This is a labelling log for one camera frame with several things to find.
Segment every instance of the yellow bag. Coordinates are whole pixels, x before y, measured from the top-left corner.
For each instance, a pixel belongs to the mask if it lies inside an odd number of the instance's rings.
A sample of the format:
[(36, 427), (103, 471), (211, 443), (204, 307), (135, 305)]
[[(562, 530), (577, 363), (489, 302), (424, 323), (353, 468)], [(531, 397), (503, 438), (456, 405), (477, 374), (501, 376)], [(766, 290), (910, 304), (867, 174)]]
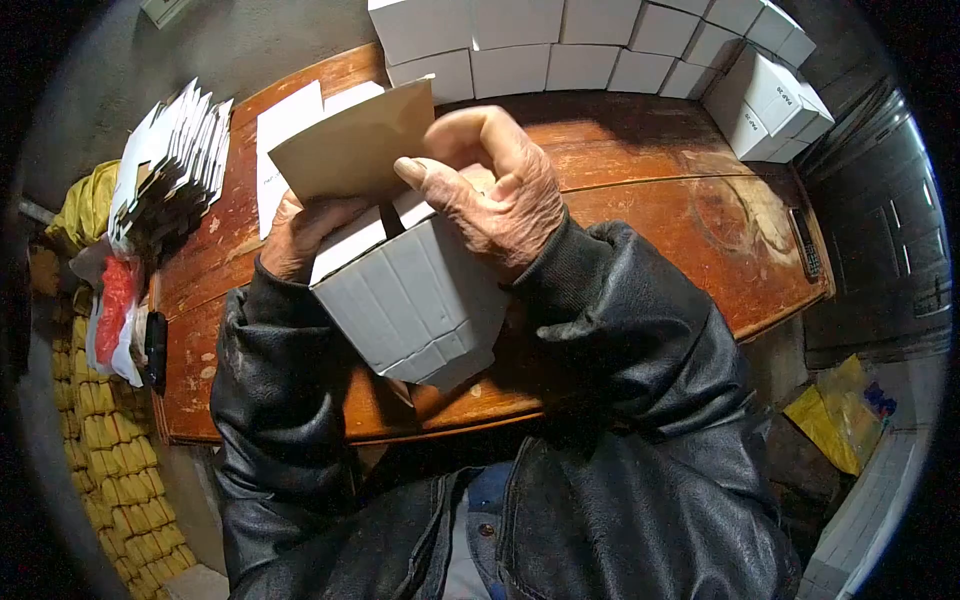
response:
[(67, 191), (63, 208), (46, 229), (46, 234), (62, 242), (69, 255), (76, 256), (107, 231), (110, 202), (119, 170), (119, 160), (99, 164), (93, 173), (74, 183)]
[(835, 467), (851, 475), (867, 466), (883, 433), (883, 424), (863, 400), (868, 383), (854, 354), (783, 410)]

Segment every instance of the hand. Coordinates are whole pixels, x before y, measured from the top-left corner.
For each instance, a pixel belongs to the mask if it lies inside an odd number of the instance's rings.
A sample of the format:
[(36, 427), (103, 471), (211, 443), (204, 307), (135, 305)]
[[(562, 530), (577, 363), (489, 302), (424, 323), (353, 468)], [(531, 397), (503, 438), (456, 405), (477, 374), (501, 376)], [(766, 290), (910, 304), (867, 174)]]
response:
[[(423, 138), (433, 158), (399, 158), (396, 173), (456, 225), (467, 248), (514, 282), (564, 220), (557, 174), (543, 149), (500, 107), (457, 110)], [(485, 195), (457, 172), (480, 163), (496, 184)]]
[(274, 224), (260, 253), (260, 264), (280, 279), (309, 283), (321, 241), (369, 205), (366, 200), (348, 198), (313, 199), (304, 206), (288, 189), (276, 209)]

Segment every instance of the brown cardboard flap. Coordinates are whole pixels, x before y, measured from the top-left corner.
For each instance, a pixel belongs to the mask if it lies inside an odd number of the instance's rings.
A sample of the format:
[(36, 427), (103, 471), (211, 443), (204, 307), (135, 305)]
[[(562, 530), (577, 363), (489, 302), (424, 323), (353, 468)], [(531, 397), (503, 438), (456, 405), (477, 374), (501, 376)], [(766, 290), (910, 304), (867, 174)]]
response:
[(268, 155), (298, 198), (377, 197), (405, 185), (394, 161), (423, 156), (433, 118), (424, 78), (325, 118)]

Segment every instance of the stack of flat cardboard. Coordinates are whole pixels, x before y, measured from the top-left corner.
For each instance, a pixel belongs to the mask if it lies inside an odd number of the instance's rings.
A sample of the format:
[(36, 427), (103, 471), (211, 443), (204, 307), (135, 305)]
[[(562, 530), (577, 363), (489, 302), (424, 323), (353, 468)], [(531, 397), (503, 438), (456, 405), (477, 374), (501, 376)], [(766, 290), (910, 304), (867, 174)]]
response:
[(233, 101), (211, 97), (193, 80), (157, 103), (128, 138), (107, 224), (115, 252), (159, 253), (220, 198)]

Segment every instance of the worn table surface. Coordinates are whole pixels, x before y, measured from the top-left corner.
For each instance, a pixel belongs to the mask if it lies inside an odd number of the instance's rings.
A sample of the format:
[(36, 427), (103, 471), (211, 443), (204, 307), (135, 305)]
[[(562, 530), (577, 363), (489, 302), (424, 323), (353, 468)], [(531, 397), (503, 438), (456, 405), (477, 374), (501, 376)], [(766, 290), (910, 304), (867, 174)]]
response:
[[(226, 291), (250, 281), (261, 246), (256, 115), (315, 79), (324, 96), (364, 81), (388, 84), (382, 53), (370, 44), (307, 67), (242, 103), (230, 125), (223, 197), (152, 279), (153, 308), (169, 320), (168, 383), (165, 395), (155, 396), (157, 425), (169, 442), (219, 441), (208, 410), (219, 320)], [(713, 296), (738, 340), (832, 293), (820, 230), (792, 171), (739, 162), (696, 103), (603, 91), (493, 101), (553, 160), (578, 222), (629, 223)], [(815, 282), (804, 277), (786, 213), (790, 206), (804, 209), (821, 249), (826, 268)], [(545, 401), (563, 394), (563, 378), (536, 355), (521, 326), (510, 325), (515, 322), (508, 318), (490, 369), (446, 396), (416, 386), (416, 409), (403, 405), (344, 348), (348, 440), (382, 443), (540, 415)]]

